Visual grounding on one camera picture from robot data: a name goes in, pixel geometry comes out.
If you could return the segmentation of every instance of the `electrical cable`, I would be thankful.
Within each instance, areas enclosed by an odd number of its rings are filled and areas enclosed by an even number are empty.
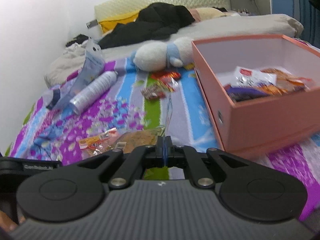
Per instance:
[[[258,5],[257,5],[257,3],[256,3],[256,0],[253,0],[253,1],[254,1],[254,4],[255,4],[255,6],[256,6],[256,8],[257,8],[257,10],[258,10],[258,14],[261,15],[260,10],[259,10],[259,7],[258,7]]]

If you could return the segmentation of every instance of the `colorful bedspread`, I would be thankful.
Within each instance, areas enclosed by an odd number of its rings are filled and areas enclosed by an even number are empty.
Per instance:
[[[147,101],[141,89],[152,82],[149,73],[137,72],[128,59],[108,62],[105,71],[119,73],[116,84],[104,93],[80,116],[70,108],[49,111],[40,98],[22,127],[10,156],[41,160],[62,160],[64,165],[85,158],[78,141],[86,138],[98,126],[126,126],[128,129],[153,128],[165,124],[168,99]],[[180,69],[179,88],[172,93],[172,118],[168,135],[178,145],[190,145],[199,152],[218,147],[207,110],[194,78],[194,71]],[[77,73],[64,85],[71,85]],[[113,112],[108,116],[108,109]],[[300,179],[307,188],[308,201],[300,219],[305,219],[320,203],[320,134],[310,139],[268,154],[259,163]]]

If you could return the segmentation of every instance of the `blue curtain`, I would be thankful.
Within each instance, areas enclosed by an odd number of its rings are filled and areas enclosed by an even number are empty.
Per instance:
[[[299,0],[300,22],[304,26],[301,39],[320,48],[320,11],[309,0]]]

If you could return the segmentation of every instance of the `cardboard box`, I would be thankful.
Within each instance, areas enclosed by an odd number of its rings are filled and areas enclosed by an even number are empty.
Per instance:
[[[193,42],[196,76],[221,149],[254,158],[320,130],[320,53],[285,35],[245,35]],[[223,86],[237,66],[278,68],[316,87],[234,103]]]

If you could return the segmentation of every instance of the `spray can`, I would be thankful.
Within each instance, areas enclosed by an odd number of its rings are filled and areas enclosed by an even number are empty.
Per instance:
[[[116,83],[117,72],[106,71],[70,100],[72,110],[80,115]]]

